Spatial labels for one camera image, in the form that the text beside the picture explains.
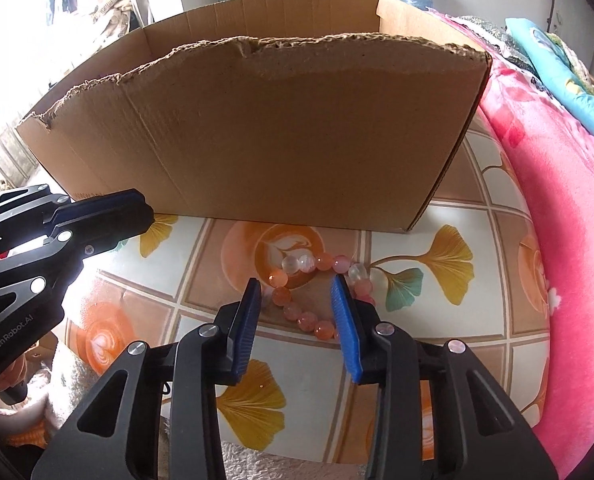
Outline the white fluffy towel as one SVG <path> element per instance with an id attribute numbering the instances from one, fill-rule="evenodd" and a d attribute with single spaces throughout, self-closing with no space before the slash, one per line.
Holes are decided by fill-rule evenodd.
<path id="1" fill-rule="evenodd" d="M 56 344 L 52 361 L 41 363 L 28 382 L 25 401 L 0 404 L 0 438 L 38 441 L 40 434 L 55 434 L 72 414 L 99 375 L 62 342 Z"/>

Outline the patterned tablecloth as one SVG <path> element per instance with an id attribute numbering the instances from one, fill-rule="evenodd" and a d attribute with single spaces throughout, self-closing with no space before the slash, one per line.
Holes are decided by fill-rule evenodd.
<path id="1" fill-rule="evenodd" d="M 215 392 L 233 448 L 362 464 L 402 422 L 434 455 L 437 417 L 476 428 L 543 415 L 550 321 L 539 240 L 515 172 L 481 116 L 408 233 L 156 214 L 84 263 L 67 292 L 47 418 L 61 426 L 129 344 L 167 347 L 164 412 L 185 376 L 177 350 L 229 352 Z M 505 400 L 495 393 L 503 390 Z"/>

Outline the brown cardboard box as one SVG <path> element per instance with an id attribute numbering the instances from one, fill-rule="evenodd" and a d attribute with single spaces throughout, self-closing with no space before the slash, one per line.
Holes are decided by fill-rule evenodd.
<path id="1" fill-rule="evenodd" d="M 433 198 L 491 58 L 398 0 L 231 0 L 130 32 L 17 131 L 76 200 L 405 232 Z"/>

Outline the pink floral blanket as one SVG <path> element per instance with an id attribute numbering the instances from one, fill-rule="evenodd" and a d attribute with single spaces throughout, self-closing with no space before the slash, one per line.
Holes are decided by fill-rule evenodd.
<path id="1" fill-rule="evenodd" d="M 446 304 L 564 479 L 594 476 L 594 138 L 495 56 L 427 214 L 474 249 Z"/>

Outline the light blue quilt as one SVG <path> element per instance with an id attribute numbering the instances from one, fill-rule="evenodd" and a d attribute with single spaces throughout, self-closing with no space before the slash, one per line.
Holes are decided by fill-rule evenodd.
<path id="1" fill-rule="evenodd" d="M 542 84 L 594 136 L 594 84 L 580 58 L 560 38 L 527 18 L 506 18 L 505 26 L 530 58 Z"/>

